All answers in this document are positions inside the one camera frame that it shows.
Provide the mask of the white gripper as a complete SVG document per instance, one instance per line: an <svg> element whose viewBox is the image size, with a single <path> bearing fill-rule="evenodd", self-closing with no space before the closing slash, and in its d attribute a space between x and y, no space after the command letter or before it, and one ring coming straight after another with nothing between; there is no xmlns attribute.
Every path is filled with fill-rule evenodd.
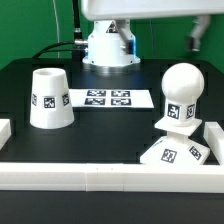
<svg viewBox="0 0 224 224"><path fill-rule="evenodd" d="M200 50L201 38L210 23L210 14L224 13L224 0L81 0L84 16L90 20L145 19L197 16L191 33L186 37L189 52ZM134 53L134 39L127 20L116 21L121 49Z"/></svg>

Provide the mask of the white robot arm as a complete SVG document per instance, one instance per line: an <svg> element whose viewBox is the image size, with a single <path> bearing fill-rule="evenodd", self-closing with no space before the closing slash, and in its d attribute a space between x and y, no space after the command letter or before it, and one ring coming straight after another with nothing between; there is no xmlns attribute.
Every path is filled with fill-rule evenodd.
<svg viewBox="0 0 224 224"><path fill-rule="evenodd" d="M224 14L224 0L81 0L83 15L94 22L87 39L85 66L108 73L140 63L131 19L197 16L188 37L189 49L197 51L212 14Z"/></svg>

